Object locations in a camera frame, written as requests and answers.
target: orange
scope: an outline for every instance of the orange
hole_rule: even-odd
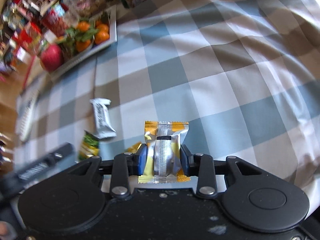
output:
[[[64,39],[65,39],[65,36],[60,36],[56,39],[56,42],[63,41]]]
[[[77,25],[77,30],[81,31],[81,32],[87,32],[90,28],[90,23],[86,22],[86,21],[82,21],[79,22]]]
[[[96,21],[96,27],[98,27],[98,26],[101,25],[101,24],[102,24],[102,21],[101,21],[101,20]]]
[[[109,32],[109,26],[106,24],[100,24],[98,27],[96,27],[97,29],[101,30],[101,31],[105,31],[105,32]]]
[[[99,31],[95,36],[94,36],[94,43],[95,44],[100,44],[103,43],[104,41],[109,40],[110,36],[109,33],[106,31]]]
[[[87,40],[87,41],[76,41],[76,50],[78,52],[82,52],[84,51],[86,48],[88,48],[91,44],[91,41],[90,40]]]

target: green leaf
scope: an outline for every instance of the green leaf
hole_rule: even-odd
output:
[[[83,33],[77,33],[75,36],[75,40],[80,41],[82,39],[83,35],[84,35]]]
[[[79,22],[89,22],[89,18],[81,17],[81,18],[79,19]]]
[[[70,52],[74,56],[76,54],[76,48],[74,46],[70,47]]]
[[[66,38],[58,40],[58,41],[56,41],[56,44],[64,43],[64,42],[66,42],[66,40],[67,40]]]
[[[95,35],[99,32],[99,29],[90,29],[88,30],[85,34],[88,34],[88,35]]]
[[[66,29],[66,34],[73,36],[75,34],[75,29],[73,27]]]
[[[72,45],[73,43],[75,43],[75,39],[71,37],[68,37],[65,41],[65,44],[68,46]]]
[[[84,41],[91,40],[91,39],[92,39],[92,35],[89,35],[89,34],[85,33],[85,34],[82,36],[82,38],[81,38],[80,41],[84,42]]]

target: green snack packet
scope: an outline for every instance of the green snack packet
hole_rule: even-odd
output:
[[[89,132],[85,131],[78,158],[80,161],[99,154],[99,141]]]

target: yellow wrapper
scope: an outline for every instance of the yellow wrapper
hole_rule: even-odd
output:
[[[180,145],[189,129],[188,122],[145,122],[147,163],[139,183],[189,181],[180,163]]]
[[[130,146],[128,149],[125,150],[125,152],[128,153],[137,153],[139,150],[140,146],[142,145],[142,142],[137,142],[136,144]]]

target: white tray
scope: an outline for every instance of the white tray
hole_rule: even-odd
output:
[[[97,53],[98,51],[109,47],[111,44],[117,41],[116,5],[111,6],[105,11],[110,15],[110,20],[109,20],[110,39],[99,45],[94,45],[91,49],[86,49],[85,51],[79,53],[72,59],[68,60],[66,63],[61,65],[55,71],[49,73],[50,78],[53,82],[56,81],[58,78],[60,78],[64,73],[72,69],[74,66],[78,65],[80,62],[84,61],[85,59]]]

